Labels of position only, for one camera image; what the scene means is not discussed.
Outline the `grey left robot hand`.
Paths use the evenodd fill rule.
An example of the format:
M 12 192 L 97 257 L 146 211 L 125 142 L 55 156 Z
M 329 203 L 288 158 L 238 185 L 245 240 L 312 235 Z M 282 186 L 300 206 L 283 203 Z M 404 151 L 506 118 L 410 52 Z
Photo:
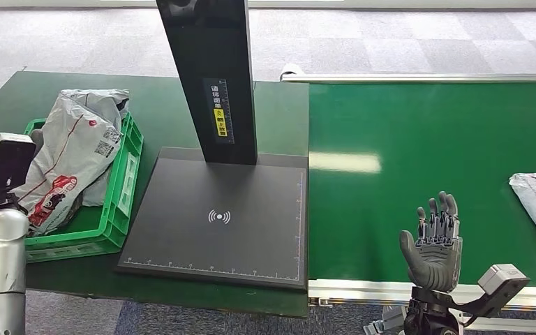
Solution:
M 38 152 L 42 149 L 44 145 L 44 137 L 43 137 L 43 131 L 41 128 L 33 129 L 29 137 L 32 139 L 33 143 L 35 144 L 36 148 L 33 154 L 33 157 L 36 157 L 38 155 Z

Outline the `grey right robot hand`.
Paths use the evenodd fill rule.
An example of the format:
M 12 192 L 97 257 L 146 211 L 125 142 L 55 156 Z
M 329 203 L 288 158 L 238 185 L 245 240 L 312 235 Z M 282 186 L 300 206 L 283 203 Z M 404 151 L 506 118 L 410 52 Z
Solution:
M 449 293 L 461 273 L 463 239 L 453 195 L 444 191 L 428 202 L 429 210 L 417 209 L 417 236 L 399 232 L 399 246 L 408 265 L 412 283 L 428 290 Z

